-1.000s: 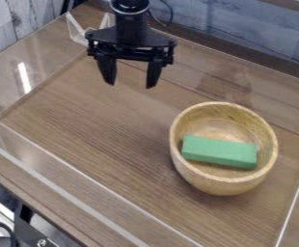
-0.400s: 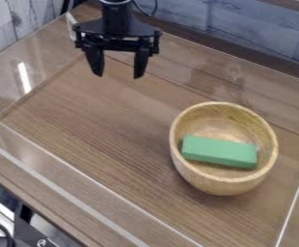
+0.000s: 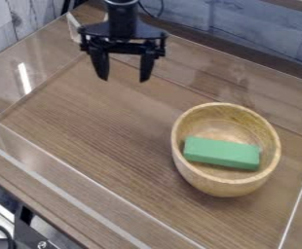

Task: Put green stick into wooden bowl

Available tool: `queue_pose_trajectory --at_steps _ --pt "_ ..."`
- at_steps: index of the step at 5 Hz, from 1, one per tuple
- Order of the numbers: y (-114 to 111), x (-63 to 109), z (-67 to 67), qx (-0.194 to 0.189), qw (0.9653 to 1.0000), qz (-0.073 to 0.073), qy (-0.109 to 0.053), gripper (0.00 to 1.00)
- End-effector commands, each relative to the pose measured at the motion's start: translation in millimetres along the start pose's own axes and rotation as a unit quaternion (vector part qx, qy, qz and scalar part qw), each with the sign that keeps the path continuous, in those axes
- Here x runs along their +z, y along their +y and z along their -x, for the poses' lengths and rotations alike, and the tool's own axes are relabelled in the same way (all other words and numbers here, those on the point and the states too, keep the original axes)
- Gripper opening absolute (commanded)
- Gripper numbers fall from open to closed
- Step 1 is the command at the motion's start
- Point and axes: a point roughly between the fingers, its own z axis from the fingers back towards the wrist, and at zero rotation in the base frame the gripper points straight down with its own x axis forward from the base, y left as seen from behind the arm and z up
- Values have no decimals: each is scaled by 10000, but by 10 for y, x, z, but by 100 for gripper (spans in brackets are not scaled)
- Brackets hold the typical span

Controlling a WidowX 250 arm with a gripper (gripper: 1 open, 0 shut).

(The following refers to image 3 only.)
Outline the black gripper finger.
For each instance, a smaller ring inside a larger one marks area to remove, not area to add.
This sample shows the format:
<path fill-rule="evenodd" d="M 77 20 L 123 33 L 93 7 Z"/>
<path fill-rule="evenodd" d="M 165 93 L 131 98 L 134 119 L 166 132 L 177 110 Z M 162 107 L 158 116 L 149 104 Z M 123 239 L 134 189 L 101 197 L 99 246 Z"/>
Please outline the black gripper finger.
<path fill-rule="evenodd" d="M 110 75 L 110 57 L 109 53 L 99 48 L 90 49 L 91 62 L 98 74 L 98 77 L 107 81 Z"/>
<path fill-rule="evenodd" d="M 141 74 L 139 74 L 139 82 L 146 82 L 151 77 L 151 72 L 155 64 L 155 53 L 147 52 L 141 57 Z"/>

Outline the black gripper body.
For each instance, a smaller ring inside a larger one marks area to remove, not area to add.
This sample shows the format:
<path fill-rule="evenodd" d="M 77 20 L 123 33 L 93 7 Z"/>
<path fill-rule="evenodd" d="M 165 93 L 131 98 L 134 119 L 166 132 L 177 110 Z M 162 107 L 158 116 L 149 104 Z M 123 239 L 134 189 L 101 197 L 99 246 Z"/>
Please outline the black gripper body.
<path fill-rule="evenodd" d="M 78 29 L 81 49 L 99 48 L 107 53 L 166 55 L 169 33 L 142 21 L 138 1 L 106 1 L 109 18 Z"/>

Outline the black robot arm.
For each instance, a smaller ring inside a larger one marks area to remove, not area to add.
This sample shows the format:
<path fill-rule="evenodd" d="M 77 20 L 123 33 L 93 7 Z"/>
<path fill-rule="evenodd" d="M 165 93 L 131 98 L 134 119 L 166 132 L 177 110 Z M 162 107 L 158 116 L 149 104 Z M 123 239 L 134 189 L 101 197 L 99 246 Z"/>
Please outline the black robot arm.
<path fill-rule="evenodd" d="M 110 77 L 110 54 L 141 56 L 139 82 L 150 80 L 155 60 L 166 55 L 166 30 L 142 21 L 138 14 L 139 0 L 105 0 L 109 19 L 82 25 L 79 47 L 90 55 L 98 77 Z"/>

